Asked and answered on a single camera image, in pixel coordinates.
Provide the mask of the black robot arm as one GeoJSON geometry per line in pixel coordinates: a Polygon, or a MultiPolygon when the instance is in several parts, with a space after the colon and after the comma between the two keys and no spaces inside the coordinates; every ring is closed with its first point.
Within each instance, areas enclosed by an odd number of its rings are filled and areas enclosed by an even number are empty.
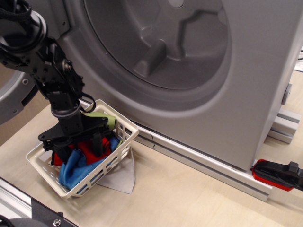
{"type": "Polygon", "coordinates": [[[82,77],[56,40],[48,35],[43,17],[24,0],[0,3],[0,62],[28,73],[36,89],[50,102],[58,123],[38,136],[45,151],[51,150],[67,161],[70,145],[90,141],[95,156],[105,153],[102,140],[110,133],[108,119],[89,117],[82,108],[82,77]]]}

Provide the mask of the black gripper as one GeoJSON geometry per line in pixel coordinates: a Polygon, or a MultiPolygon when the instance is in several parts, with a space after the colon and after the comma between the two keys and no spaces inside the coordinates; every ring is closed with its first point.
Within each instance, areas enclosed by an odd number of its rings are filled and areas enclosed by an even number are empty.
{"type": "Polygon", "coordinates": [[[77,112],[72,118],[59,119],[59,122],[41,133],[38,139],[46,151],[52,150],[51,163],[66,163],[71,155],[69,145],[82,141],[92,141],[95,156],[103,154],[102,139],[109,134],[106,117],[88,117],[77,112]]]}

